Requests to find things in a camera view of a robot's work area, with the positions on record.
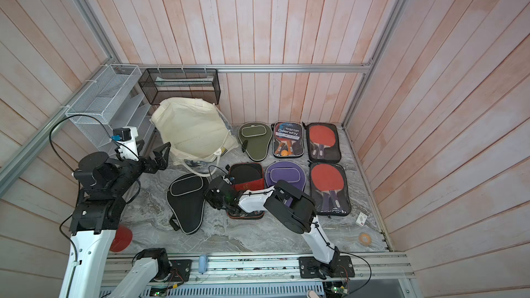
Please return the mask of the purple paddle cover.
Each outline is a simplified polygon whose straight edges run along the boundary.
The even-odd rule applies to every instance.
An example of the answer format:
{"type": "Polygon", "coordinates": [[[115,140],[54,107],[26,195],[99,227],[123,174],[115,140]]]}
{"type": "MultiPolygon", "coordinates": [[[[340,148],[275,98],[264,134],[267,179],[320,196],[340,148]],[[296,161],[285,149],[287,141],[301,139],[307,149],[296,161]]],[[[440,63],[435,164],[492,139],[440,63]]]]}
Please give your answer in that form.
{"type": "Polygon", "coordinates": [[[276,185],[280,180],[286,181],[302,192],[305,190],[306,174],[298,164],[292,161],[276,161],[266,168],[266,188],[276,185]]]}

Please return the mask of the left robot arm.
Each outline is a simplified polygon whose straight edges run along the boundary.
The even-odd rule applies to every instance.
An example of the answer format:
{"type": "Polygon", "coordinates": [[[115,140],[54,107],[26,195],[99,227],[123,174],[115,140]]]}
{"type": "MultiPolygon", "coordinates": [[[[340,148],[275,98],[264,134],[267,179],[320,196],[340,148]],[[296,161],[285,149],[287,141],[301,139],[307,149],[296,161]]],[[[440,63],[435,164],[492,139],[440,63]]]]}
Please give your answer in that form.
{"type": "Polygon", "coordinates": [[[168,166],[171,143],[154,149],[154,157],[113,159],[105,152],[85,156],[73,173],[80,184],[70,217],[70,257],[60,297],[98,297],[112,242],[127,204],[125,193],[144,173],[168,166]]]}

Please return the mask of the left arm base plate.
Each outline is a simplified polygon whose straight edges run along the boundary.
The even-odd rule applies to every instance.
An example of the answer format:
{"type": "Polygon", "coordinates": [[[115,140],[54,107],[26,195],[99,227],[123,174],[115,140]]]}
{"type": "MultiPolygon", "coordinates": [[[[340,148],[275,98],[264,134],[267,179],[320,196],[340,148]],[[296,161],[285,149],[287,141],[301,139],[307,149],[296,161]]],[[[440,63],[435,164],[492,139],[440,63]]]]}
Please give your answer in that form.
{"type": "Polygon", "coordinates": [[[191,259],[170,259],[158,262],[159,271],[153,278],[154,281],[177,281],[187,282],[192,269],[191,259]]]}

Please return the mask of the green paddle cover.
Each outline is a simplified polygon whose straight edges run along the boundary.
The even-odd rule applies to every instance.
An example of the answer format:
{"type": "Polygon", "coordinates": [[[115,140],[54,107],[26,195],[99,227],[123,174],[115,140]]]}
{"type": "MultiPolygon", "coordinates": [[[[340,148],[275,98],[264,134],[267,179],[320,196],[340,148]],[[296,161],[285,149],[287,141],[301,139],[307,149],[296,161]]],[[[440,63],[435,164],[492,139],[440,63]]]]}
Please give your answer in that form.
{"type": "Polygon", "coordinates": [[[254,162],[266,159],[273,131],[262,122],[248,122],[238,128],[237,136],[243,153],[254,162]]]}

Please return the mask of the red paddle case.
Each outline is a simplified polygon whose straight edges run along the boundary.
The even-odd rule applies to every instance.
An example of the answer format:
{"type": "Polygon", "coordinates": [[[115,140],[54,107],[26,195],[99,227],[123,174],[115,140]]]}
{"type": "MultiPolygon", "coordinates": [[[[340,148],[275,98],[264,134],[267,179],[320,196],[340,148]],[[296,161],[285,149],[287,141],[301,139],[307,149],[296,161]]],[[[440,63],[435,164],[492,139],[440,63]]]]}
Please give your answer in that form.
{"type": "Polygon", "coordinates": [[[306,126],[309,161],[338,164],[342,159],[337,127],[327,123],[306,126]]]}
{"type": "Polygon", "coordinates": [[[341,165],[312,163],[309,183],[318,215],[346,217],[350,214],[348,183],[341,165]]]}

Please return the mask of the red black paddle cover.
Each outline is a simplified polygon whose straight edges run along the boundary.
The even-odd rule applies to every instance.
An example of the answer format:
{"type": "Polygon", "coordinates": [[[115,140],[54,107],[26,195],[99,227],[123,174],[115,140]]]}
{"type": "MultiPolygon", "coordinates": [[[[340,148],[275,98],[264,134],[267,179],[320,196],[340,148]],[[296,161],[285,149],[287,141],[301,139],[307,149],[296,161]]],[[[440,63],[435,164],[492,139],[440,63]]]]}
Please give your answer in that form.
{"type": "MultiPolygon", "coordinates": [[[[258,163],[239,163],[226,166],[233,187],[238,192],[247,190],[263,190],[264,174],[263,168],[258,163]]],[[[243,213],[242,211],[226,211],[231,219],[262,219],[264,211],[243,213]]]]}

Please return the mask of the canvas tote bag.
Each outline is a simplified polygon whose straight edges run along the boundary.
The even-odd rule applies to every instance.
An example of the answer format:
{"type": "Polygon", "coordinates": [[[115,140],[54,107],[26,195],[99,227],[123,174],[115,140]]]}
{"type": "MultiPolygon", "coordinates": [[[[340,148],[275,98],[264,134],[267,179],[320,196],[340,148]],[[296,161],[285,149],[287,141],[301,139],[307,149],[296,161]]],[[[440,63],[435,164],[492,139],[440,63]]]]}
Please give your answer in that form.
{"type": "Polygon", "coordinates": [[[231,125],[216,105],[200,98],[172,97],[160,103],[151,119],[161,140],[171,145],[170,159],[189,172],[190,163],[219,166],[223,154],[239,146],[231,125]]]}

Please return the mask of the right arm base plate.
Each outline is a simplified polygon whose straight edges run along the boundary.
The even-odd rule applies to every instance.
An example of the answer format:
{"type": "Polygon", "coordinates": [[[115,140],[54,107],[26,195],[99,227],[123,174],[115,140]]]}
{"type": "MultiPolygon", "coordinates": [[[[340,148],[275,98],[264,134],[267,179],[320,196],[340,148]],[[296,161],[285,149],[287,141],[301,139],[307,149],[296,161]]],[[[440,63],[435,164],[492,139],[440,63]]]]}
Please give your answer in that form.
{"type": "Polygon", "coordinates": [[[341,255],[331,264],[324,264],[314,257],[300,257],[298,259],[300,277],[302,279],[350,278],[355,277],[353,263],[349,256],[341,255]]]}

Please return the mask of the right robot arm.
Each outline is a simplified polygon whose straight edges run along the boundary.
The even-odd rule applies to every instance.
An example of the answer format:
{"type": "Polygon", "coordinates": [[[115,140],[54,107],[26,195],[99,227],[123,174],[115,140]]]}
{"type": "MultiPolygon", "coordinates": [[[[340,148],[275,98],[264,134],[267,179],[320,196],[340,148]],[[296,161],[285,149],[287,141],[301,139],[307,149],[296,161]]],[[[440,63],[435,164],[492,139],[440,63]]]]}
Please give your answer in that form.
{"type": "Polygon", "coordinates": [[[204,197],[213,208],[236,215],[269,212],[291,232],[300,234],[317,262],[316,266],[307,266],[306,272],[313,270],[325,279],[339,269],[340,250],[323,231],[314,200],[290,183],[280,180],[264,190],[237,191],[226,177],[217,177],[204,197]]]}

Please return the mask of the Deerway paddle set pack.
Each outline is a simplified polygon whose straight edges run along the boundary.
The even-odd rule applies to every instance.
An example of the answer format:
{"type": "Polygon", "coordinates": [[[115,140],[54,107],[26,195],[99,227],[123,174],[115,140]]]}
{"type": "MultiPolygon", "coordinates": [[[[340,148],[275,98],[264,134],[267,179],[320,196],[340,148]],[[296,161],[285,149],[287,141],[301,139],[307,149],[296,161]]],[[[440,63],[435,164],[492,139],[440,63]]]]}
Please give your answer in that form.
{"type": "Polygon", "coordinates": [[[304,128],[302,124],[278,121],[272,125],[273,155],[279,159],[299,158],[304,154],[304,128]]]}

